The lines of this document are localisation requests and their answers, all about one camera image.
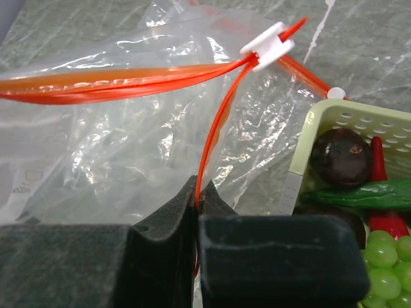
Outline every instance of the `white clip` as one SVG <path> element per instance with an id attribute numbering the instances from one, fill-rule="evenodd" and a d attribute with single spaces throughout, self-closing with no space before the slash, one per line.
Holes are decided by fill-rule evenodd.
<path id="1" fill-rule="evenodd" d="M 293 40 L 281 42 L 279 38 L 279 34 L 285 30 L 285 24 L 283 22 L 277 22 L 240 50 L 242 55 L 246 55 L 251 51 L 258 55 L 259 64 L 252 69 L 253 72 L 264 69 L 293 49 L 295 45 Z"/>

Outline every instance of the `toy fruit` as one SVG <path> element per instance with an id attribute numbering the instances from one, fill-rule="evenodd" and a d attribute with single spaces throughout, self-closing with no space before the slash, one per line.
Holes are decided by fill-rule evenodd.
<path id="1" fill-rule="evenodd" d="M 370 182 L 350 190 L 326 188 L 302 194 L 301 201 L 359 209 L 410 210 L 411 180 Z"/>
<path id="2" fill-rule="evenodd" d="M 328 207 L 327 205 L 307 205 L 300 206 L 294 209 L 293 215 L 330 215 L 344 220 L 354 232 L 360 249 L 365 248 L 365 229 L 361 218 L 356 214 L 339 209 L 338 207 Z"/>
<path id="3" fill-rule="evenodd" d="M 385 172 L 383 143 L 381 138 L 375 136 L 371 139 L 371 151 L 374 159 L 370 181 L 388 180 Z M 369 218 L 370 231 L 384 230 L 397 240 L 402 236 L 410 235 L 404 219 L 394 211 L 373 210 Z"/>
<path id="4" fill-rule="evenodd" d="M 314 142 L 310 166 L 331 185 L 353 187 L 369 179 L 372 153 L 357 133 L 345 128 L 332 129 Z"/>
<path id="5" fill-rule="evenodd" d="M 411 308 L 411 236 L 395 242 L 388 232 L 373 231 L 362 255 L 371 281 L 371 290 L 362 305 Z"/>

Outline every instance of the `table surface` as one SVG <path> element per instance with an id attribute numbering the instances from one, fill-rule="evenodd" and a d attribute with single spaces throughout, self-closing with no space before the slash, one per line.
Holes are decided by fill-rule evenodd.
<path id="1" fill-rule="evenodd" d="M 409 0 L 205 0 L 254 10 L 273 20 L 309 22 L 293 57 L 359 102 L 411 111 Z M 136 28 L 147 0 L 27 0 L 0 47 L 0 71 L 31 64 Z M 291 155 L 253 181 L 241 214 L 270 214 Z M 198 293 L 195 307 L 199 307 Z"/>

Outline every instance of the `grape cluster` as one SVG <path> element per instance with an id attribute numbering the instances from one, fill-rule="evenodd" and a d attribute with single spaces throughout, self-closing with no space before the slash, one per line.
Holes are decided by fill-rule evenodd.
<path id="1" fill-rule="evenodd" d="M 362 300 L 367 308 L 411 308 L 411 236 L 395 239 L 373 231 L 361 251 L 371 289 Z"/>

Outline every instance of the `dark red plum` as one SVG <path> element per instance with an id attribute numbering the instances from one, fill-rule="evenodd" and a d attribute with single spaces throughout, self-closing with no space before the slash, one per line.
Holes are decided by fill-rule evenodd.
<path id="1" fill-rule="evenodd" d="M 336 128 L 326 131 L 314 142 L 310 166 L 330 185 L 355 187 L 370 177 L 372 152 L 356 132 Z"/>

